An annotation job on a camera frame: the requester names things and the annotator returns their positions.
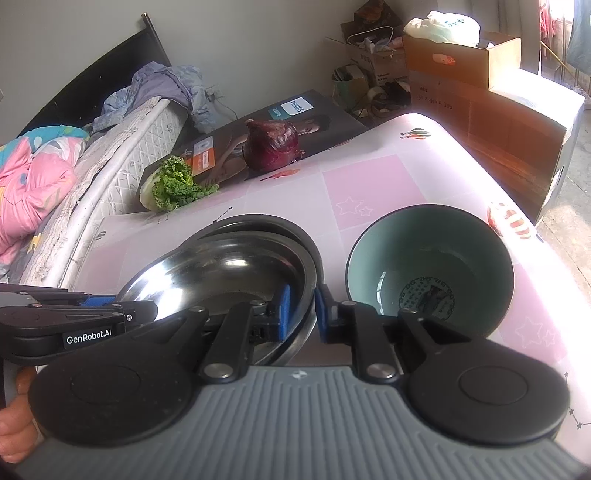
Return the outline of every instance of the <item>human hand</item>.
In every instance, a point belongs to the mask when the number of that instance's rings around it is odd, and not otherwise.
[[[28,401],[31,382],[37,376],[34,367],[25,367],[17,375],[17,396],[0,410],[0,456],[5,462],[18,463],[37,444],[38,431]]]

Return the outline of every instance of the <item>pink tablecloth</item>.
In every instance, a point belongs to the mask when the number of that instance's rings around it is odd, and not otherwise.
[[[491,338],[564,375],[571,409],[557,441],[591,463],[589,307],[566,267],[509,196],[439,124],[422,115],[393,119],[273,175],[223,187],[167,215],[107,218],[76,288],[118,291],[149,262],[215,219],[267,213],[308,232],[322,254],[333,294],[345,299],[345,265],[355,240],[384,214],[417,203],[464,209],[501,234],[514,264],[515,293]]]

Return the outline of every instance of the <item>electrical outlet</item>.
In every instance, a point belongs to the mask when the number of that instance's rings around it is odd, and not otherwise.
[[[222,98],[222,92],[217,86],[205,89],[205,97],[209,102],[215,101],[216,98]]]

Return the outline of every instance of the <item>green ceramic bowl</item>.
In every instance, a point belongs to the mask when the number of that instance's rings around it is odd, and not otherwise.
[[[359,237],[346,282],[350,299],[382,314],[415,308],[486,336],[509,308],[514,274],[509,252],[485,222],[445,205],[414,205]]]

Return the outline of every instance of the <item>pink blanket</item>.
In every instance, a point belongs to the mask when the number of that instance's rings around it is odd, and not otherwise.
[[[0,170],[0,268],[10,265],[22,239],[64,199],[76,182],[81,138],[60,137],[34,155],[23,138]]]

